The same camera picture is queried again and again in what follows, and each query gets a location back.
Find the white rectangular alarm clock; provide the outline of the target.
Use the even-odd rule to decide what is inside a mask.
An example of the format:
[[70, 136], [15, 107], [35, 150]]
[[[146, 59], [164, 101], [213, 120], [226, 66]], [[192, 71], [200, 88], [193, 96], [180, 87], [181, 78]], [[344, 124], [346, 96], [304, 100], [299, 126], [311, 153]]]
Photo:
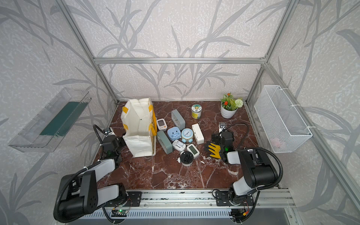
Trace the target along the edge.
[[193, 124], [192, 125], [192, 130], [193, 130], [193, 133], [194, 133], [194, 137], [195, 137], [195, 140], [196, 140], [196, 143], [197, 144], [203, 144], [204, 143], [204, 136], [202, 134], [202, 131], [200, 129], [200, 126], [199, 124]]

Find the white digital LCD clock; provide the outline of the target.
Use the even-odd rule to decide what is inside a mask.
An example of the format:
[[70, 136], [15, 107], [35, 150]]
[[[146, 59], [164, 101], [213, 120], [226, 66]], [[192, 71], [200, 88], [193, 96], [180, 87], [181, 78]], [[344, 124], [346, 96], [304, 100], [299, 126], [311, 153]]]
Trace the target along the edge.
[[194, 158], [197, 158], [200, 155], [200, 151], [194, 144], [189, 144], [187, 146], [187, 151], [189, 151]]

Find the white canvas bag yellow handles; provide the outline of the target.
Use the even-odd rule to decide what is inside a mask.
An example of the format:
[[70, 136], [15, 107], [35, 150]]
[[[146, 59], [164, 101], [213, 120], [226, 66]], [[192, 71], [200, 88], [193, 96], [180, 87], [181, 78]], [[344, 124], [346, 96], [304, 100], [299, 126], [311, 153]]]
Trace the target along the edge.
[[130, 99], [122, 107], [123, 139], [135, 158], [156, 155], [157, 125], [150, 98]]

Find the blue round alarm clock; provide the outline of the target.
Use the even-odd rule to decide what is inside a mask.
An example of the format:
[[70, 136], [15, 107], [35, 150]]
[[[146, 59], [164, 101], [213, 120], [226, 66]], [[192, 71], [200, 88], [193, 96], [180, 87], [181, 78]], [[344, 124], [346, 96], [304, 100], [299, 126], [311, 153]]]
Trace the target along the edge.
[[181, 132], [181, 141], [183, 143], [192, 143], [194, 137], [194, 132], [190, 128], [185, 128]]

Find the black round clock back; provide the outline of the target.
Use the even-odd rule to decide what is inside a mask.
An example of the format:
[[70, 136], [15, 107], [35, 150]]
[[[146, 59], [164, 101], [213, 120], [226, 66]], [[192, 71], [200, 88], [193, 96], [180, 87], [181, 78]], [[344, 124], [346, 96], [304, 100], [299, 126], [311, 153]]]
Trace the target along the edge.
[[180, 156], [177, 158], [177, 162], [185, 167], [191, 166], [193, 161], [194, 161], [194, 156], [189, 151], [183, 151], [180, 154]]

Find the small white button clock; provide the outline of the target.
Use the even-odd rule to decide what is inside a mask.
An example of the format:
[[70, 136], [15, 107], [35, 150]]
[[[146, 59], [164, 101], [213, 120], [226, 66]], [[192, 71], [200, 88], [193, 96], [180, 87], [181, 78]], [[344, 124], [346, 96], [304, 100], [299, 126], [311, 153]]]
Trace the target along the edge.
[[186, 150], [186, 144], [179, 140], [174, 140], [172, 143], [172, 147], [179, 152], [183, 152]]

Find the light blue square clock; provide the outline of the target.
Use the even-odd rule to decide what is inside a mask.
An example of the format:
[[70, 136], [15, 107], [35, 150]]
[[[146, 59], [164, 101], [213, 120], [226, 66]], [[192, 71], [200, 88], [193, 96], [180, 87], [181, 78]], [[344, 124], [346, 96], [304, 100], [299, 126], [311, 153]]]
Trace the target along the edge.
[[170, 139], [170, 141], [179, 140], [181, 138], [181, 131], [178, 127], [172, 127], [167, 130], [167, 135]]

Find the grey square alarm clock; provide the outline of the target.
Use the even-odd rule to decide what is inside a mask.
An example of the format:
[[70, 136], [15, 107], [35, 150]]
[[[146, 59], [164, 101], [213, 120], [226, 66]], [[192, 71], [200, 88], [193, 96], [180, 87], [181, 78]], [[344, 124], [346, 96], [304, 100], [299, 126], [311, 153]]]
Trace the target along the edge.
[[157, 132], [157, 140], [167, 155], [172, 153], [173, 151], [172, 143], [170, 142], [169, 138], [167, 137], [164, 131], [160, 130]]
[[171, 118], [174, 125], [178, 127], [180, 131], [185, 128], [186, 122], [177, 109], [171, 111]]

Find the white timer orange buttons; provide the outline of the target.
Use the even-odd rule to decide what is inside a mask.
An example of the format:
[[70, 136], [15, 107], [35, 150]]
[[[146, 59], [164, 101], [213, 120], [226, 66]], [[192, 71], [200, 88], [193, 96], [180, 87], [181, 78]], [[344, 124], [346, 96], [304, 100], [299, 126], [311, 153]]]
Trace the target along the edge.
[[167, 126], [167, 123], [166, 123], [165, 119], [163, 119], [163, 118], [162, 119], [157, 119], [157, 129], [159, 131], [166, 131], [167, 128], [168, 128], [168, 126]]

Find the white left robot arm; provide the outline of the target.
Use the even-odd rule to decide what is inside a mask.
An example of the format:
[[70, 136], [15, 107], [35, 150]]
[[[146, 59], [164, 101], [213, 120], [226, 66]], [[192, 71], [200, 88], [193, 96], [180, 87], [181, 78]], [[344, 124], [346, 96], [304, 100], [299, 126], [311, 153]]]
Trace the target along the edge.
[[93, 165], [62, 177], [53, 209], [54, 219], [58, 222], [75, 221], [99, 208], [104, 209], [106, 203], [114, 199], [119, 201], [119, 205], [129, 200], [122, 183], [103, 188], [97, 186], [97, 182], [122, 162], [121, 150], [126, 147], [124, 139], [111, 127], [101, 129], [94, 125], [93, 129], [100, 141], [100, 158]]

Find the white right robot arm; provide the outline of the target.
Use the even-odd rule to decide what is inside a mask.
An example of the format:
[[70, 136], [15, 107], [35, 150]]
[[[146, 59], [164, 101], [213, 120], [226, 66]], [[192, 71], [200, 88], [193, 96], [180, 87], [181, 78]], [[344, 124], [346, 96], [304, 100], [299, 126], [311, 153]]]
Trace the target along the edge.
[[[246, 134], [236, 148], [233, 145], [234, 134], [229, 130], [235, 125], [246, 126]], [[211, 141], [205, 145], [210, 157], [221, 159], [230, 165], [240, 165], [243, 173], [227, 191], [212, 191], [217, 206], [244, 205], [254, 193], [259, 194], [261, 190], [277, 186], [283, 178], [283, 165], [274, 153], [261, 147], [242, 148], [249, 131], [248, 124], [242, 122], [229, 126], [221, 122], [219, 132], [213, 134]]]

